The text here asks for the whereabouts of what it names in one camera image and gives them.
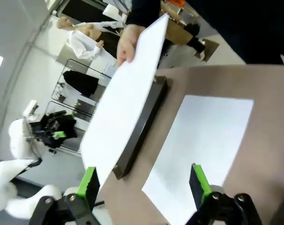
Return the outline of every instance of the brown table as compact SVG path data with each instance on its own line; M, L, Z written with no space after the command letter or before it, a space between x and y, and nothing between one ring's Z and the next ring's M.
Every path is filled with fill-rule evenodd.
M284 196L284 67L213 66L159 70L168 96L157 114L131 173L110 174L101 194L115 225L167 221L141 191L185 95L254 99L239 152L224 183L233 196L248 193L267 224Z

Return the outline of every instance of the mannequin head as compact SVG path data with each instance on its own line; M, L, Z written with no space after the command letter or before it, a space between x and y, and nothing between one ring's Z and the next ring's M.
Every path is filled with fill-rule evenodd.
M57 21L56 27L58 29L72 30L73 23L71 22L69 18L67 18L66 16L63 16Z

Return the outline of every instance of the paper on table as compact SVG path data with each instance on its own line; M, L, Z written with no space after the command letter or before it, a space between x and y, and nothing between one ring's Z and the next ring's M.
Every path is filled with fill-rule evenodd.
M121 156L148 97L162 44L168 15L143 31L131 63L124 62L106 88L81 142L85 168L95 166L100 187Z
M253 101L185 96L143 192L171 225L185 225L196 206L189 186L192 163L222 186L239 149Z

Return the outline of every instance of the human hand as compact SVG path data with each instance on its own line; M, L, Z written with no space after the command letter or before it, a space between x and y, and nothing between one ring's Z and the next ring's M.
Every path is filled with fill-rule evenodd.
M104 41L103 41L103 40L100 40L100 41L96 44L96 46L97 46L98 48L102 48L103 45L104 45Z
M131 62L136 52L138 37L145 30L145 27L134 24L128 25L120 37L117 48L117 67L121 66L126 60Z

